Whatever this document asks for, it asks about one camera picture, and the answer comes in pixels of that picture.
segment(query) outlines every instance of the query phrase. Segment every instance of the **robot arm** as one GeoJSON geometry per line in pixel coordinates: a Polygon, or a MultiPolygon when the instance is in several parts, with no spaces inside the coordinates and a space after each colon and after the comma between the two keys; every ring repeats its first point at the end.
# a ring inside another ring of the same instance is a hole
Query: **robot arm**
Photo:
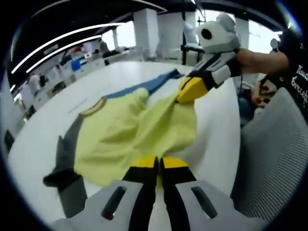
{"type": "Polygon", "coordinates": [[[216,21],[204,23],[196,31],[205,55],[181,82],[179,103],[198,99],[229,77],[241,74],[240,64],[235,59],[240,41],[235,22],[226,13],[221,13],[216,21]]]}

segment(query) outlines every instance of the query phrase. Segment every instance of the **desk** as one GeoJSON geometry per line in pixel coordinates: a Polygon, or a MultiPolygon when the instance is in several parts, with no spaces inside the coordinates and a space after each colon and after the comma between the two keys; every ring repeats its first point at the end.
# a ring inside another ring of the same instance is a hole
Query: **desk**
{"type": "MultiPolygon", "coordinates": [[[[26,201],[50,223],[64,218],[55,188],[42,183],[55,166],[58,135],[64,135],[79,112],[91,107],[103,95],[145,82],[161,73],[177,68],[188,73],[192,67],[147,62],[118,62],[87,75],[62,90],[37,111],[16,138],[9,166],[13,178],[26,201]]],[[[181,79],[171,79],[154,93],[148,104],[177,90],[181,79]]],[[[177,156],[190,165],[199,180],[207,180],[230,195],[237,171],[240,148],[240,119],[237,96],[232,79],[211,90],[195,102],[198,120],[194,144],[177,156]]],[[[88,197],[100,190],[85,180],[88,197]]],[[[170,226],[162,199],[157,191],[149,230],[170,226]]]]}

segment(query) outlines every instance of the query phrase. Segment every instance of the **white table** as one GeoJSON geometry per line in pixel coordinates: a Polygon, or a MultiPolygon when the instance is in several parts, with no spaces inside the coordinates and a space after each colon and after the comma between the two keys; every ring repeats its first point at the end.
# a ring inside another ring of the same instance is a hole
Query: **white table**
{"type": "MultiPolygon", "coordinates": [[[[188,73],[191,67],[147,62],[118,62],[96,70],[55,95],[23,127],[9,154],[13,178],[26,201],[43,221],[64,218],[55,188],[42,183],[55,166],[58,135],[64,135],[77,114],[103,95],[145,82],[177,68],[188,73]]],[[[182,79],[169,80],[148,104],[177,90],[182,79]]],[[[240,119],[232,79],[195,101],[198,132],[194,144],[177,156],[190,166],[198,180],[207,180],[230,195],[237,171],[240,148],[240,119]]],[[[100,190],[85,181],[88,197],[100,190]]],[[[157,191],[149,230],[170,227],[162,191],[157,191]]]]}

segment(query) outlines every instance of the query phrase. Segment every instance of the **blue cloth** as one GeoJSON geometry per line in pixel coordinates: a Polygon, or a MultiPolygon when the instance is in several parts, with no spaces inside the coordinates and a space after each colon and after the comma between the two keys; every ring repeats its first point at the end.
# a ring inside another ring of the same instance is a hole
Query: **blue cloth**
{"type": "Polygon", "coordinates": [[[138,88],[146,88],[149,91],[149,94],[152,95],[155,91],[157,91],[161,86],[164,85],[164,83],[166,83],[169,79],[177,79],[182,77],[183,74],[181,74],[180,72],[178,72],[177,69],[174,69],[170,72],[164,73],[159,75],[157,78],[152,79],[150,81],[135,85],[133,87],[130,88],[125,88],[121,91],[106,95],[106,97],[108,99],[112,99],[112,98],[117,98],[117,97],[121,97],[124,96],[128,93],[133,92],[134,90],[138,89],[138,88]]]}

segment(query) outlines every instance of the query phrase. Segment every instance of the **blue object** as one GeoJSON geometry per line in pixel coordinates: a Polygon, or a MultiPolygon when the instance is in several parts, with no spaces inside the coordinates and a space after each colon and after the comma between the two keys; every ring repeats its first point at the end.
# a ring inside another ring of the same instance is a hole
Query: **blue object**
{"type": "Polygon", "coordinates": [[[169,79],[177,79],[182,77],[184,74],[181,74],[180,72],[178,72],[177,69],[174,69],[170,72],[167,72],[165,74],[161,74],[159,75],[157,78],[152,79],[150,81],[135,85],[133,87],[130,88],[125,88],[121,91],[106,95],[106,97],[108,99],[112,99],[112,98],[117,98],[117,97],[121,97],[124,96],[128,93],[133,92],[134,90],[138,89],[138,88],[146,88],[149,91],[149,94],[152,95],[154,92],[156,92],[161,86],[164,85],[164,83],[166,83],[169,79]]]}
{"type": "Polygon", "coordinates": [[[79,59],[72,60],[71,66],[73,71],[79,70],[81,68],[80,60],[79,59]]]}

